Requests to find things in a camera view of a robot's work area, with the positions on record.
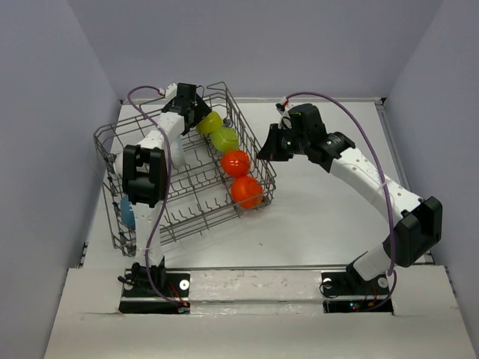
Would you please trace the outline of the lime green bowl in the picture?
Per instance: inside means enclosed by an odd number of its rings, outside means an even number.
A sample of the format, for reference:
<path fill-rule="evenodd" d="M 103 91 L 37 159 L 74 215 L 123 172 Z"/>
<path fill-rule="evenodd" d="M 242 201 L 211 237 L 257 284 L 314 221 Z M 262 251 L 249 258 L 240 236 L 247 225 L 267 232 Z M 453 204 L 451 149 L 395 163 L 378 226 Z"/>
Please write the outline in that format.
<path fill-rule="evenodd" d="M 223 119 L 216 111 L 211 111 L 203 120 L 195 127 L 197 133 L 209 135 L 217 131 L 223 126 Z"/>

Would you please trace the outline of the white square dish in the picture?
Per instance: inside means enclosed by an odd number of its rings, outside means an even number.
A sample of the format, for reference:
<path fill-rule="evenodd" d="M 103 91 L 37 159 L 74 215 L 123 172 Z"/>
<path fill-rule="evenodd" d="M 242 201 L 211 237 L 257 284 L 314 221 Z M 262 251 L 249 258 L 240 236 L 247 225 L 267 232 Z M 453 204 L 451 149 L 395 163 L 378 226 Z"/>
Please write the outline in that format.
<path fill-rule="evenodd" d="M 239 137 L 232 128 L 222 127 L 211 132 L 210 140 L 221 153 L 239 149 Z"/>

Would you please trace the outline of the orange bowl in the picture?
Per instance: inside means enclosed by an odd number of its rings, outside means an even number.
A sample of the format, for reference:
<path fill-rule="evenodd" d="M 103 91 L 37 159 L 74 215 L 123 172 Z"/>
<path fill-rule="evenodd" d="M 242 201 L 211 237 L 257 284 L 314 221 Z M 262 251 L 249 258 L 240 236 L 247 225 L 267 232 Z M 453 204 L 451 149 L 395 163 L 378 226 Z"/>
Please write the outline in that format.
<path fill-rule="evenodd" d="M 224 172 L 233 178 L 244 177 L 250 171 L 249 155 L 242 150 L 231 150 L 223 155 L 220 164 Z"/>
<path fill-rule="evenodd" d="M 238 177 L 231 186 L 231 195 L 243 209 L 253 209 L 263 201 L 263 187 L 253 177 Z"/>

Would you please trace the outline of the grey wire dish rack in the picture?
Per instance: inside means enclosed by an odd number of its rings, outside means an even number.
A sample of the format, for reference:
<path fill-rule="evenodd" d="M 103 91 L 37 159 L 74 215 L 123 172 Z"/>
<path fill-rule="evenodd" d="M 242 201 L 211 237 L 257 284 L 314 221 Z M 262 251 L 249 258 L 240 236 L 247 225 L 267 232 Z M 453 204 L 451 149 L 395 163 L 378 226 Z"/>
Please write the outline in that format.
<path fill-rule="evenodd" d="M 260 143 L 245 119 L 237 101 L 224 82 L 208 85 L 204 100 L 223 118 L 239 138 L 239 149 L 251 160 L 249 175 L 263 189 L 261 206 L 271 204 L 276 189 L 276 172 L 271 164 L 257 159 Z M 106 205 L 109 237 L 115 249 L 125 257 L 135 254 L 135 231 L 124 223 L 120 202 L 124 196 L 121 180 L 114 173 L 114 161 L 128 144 L 137 144 L 153 128 L 141 114 L 135 114 L 116 123 L 101 126 L 94 133 L 94 145 L 99 159 L 106 167 L 103 180 L 103 198 Z M 181 138 L 186 163 L 174 168 L 171 191 L 159 234 L 162 245 L 176 242 L 241 216 L 245 209 L 231 196 L 234 183 L 220 165 L 222 153 L 206 135 L 191 130 Z"/>

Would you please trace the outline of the blue bowl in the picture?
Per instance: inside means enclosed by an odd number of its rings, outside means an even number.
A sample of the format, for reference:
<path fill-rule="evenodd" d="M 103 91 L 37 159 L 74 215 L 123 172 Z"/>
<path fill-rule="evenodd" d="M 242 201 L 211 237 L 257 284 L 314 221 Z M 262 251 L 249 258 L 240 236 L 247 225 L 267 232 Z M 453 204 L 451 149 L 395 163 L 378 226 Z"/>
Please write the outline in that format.
<path fill-rule="evenodd" d="M 132 230 L 135 229 L 135 216 L 127 195 L 120 200 L 120 219 L 125 227 Z"/>

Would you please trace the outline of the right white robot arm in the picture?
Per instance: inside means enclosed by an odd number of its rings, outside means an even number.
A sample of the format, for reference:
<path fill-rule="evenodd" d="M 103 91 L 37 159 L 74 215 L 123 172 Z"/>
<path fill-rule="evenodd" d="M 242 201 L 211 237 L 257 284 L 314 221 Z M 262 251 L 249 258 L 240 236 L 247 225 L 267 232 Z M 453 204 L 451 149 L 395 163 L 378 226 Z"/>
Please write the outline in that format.
<path fill-rule="evenodd" d="M 381 174 L 355 143 L 341 132 L 328 132 L 319 109 L 310 103 L 276 106 L 279 123 L 269 127 L 257 158 L 286 162 L 305 155 L 325 172 L 344 181 L 374 207 L 394 232 L 373 249 L 354 259 L 340 282 L 350 292 L 364 292 L 391 266 L 410 267 L 442 237 L 442 204 L 424 199 Z"/>

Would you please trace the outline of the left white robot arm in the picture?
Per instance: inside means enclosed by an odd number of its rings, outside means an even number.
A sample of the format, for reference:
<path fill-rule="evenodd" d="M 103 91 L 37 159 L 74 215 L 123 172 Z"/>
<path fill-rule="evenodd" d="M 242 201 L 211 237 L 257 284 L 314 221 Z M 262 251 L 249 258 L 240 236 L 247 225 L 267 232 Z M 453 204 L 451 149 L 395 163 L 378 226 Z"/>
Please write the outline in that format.
<path fill-rule="evenodd" d="M 126 145 L 121 154 L 122 189 L 135 219 L 135 259 L 130 275 L 124 280 L 130 286 L 141 287 L 148 295 L 158 295 L 169 302 L 172 300 L 162 294 L 167 273 L 159 224 L 177 155 L 171 145 L 211 113 L 197 88 L 187 83 L 172 83 L 165 90 L 142 85 L 127 94 L 131 100 L 136 91 L 154 90 L 166 104 L 157 118 L 152 118 L 140 105 L 133 106 L 153 128 L 137 144 Z"/>

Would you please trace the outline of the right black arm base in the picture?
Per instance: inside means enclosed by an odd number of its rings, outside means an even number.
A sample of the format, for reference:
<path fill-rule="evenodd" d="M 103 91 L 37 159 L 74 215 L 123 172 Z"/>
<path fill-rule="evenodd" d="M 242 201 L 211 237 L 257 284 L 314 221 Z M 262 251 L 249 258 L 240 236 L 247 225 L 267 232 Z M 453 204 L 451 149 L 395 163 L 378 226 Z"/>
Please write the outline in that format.
<path fill-rule="evenodd" d="M 325 313 L 393 313 L 390 286 L 385 274 L 351 286 L 344 271 L 321 273 L 320 294 Z"/>

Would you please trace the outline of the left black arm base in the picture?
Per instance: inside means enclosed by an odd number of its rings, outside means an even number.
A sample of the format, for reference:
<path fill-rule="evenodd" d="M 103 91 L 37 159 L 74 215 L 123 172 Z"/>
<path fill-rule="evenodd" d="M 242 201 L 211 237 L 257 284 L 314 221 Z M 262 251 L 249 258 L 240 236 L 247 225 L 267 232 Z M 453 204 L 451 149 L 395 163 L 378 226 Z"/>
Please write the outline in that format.
<path fill-rule="evenodd" d="M 190 274 L 167 271 L 164 263 L 146 269 L 134 263 L 118 277 L 123 314 L 176 315 L 190 313 Z"/>

